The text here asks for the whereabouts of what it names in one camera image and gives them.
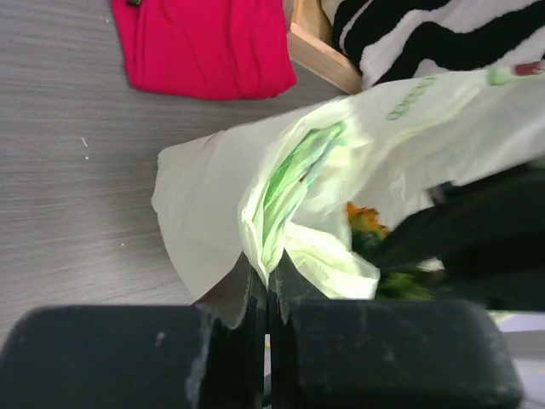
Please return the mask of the fake orange pineapple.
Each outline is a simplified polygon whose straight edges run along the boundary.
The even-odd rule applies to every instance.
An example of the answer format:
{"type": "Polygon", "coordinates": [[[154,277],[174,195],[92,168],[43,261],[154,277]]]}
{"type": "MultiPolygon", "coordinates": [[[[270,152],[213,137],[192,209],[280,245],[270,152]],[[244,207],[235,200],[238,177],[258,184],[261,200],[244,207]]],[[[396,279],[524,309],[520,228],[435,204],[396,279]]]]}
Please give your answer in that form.
{"type": "MultiPolygon", "coordinates": [[[[352,250],[371,262],[371,258],[391,230],[380,222],[380,214],[374,208],[360,207],[353,202],[347,202],[346,211],[352,235],[352,250]]],[[[438,301],[433,284],[439,277],[439,271],[425,267],[425,262],[425,260],[401,262],[396,268],[381,273],[375,299],[438,301]]]]}

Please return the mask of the translucent plastic bag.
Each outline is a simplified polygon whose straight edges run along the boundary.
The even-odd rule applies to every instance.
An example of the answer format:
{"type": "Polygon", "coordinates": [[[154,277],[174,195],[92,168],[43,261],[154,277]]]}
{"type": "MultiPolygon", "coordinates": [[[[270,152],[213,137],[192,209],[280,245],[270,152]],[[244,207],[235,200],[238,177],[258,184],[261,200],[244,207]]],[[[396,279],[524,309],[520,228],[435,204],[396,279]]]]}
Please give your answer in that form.
{"type": "Polygon", "coordinates": [[[468,182],[544,150],[544,76],[447,72],[380,84],[165,148],[152,207],[193,297],[245,255],[267,284],[282,255],[330,298],[370,299],[380,277],[351,248],[347,205],[387,227],[468,182]]]}

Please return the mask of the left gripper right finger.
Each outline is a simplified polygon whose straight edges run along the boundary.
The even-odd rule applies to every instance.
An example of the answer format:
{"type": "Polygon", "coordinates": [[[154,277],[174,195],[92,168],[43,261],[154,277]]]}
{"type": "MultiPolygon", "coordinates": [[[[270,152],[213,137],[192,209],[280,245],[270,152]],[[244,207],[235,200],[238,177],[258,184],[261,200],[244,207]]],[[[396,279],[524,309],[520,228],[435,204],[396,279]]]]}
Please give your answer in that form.
{"type": "Polygon", "coordinates": [[[282,256],[270,277],[275,408],[516,408],[502,333],[466,301],[329,299],[282,256]]]}

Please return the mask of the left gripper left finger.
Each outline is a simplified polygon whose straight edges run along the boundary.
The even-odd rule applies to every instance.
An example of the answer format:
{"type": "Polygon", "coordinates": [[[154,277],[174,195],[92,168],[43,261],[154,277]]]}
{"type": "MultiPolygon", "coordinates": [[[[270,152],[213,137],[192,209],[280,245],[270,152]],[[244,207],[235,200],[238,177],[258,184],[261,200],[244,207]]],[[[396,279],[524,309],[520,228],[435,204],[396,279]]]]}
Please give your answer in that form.
{"type": "Polygon", "coordinates": [[[4,408],[260,408],[266,292],[248,259],[192,305],[36,308],[1,351],[4,408]]]}

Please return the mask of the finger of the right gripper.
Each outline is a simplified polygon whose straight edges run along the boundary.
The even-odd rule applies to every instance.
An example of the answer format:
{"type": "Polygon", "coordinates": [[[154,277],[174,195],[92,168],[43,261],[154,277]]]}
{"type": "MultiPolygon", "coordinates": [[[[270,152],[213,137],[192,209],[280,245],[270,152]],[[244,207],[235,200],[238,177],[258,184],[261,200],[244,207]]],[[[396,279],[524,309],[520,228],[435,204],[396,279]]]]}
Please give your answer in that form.
{"type": "Polygon", "coordinates": [[[544,309],[544,168],[519,164],[464,186],[429,189],[434,205],[406,217],[371,252],[383,274],[436,258],[439,298],[492,310],[544,309]]]}

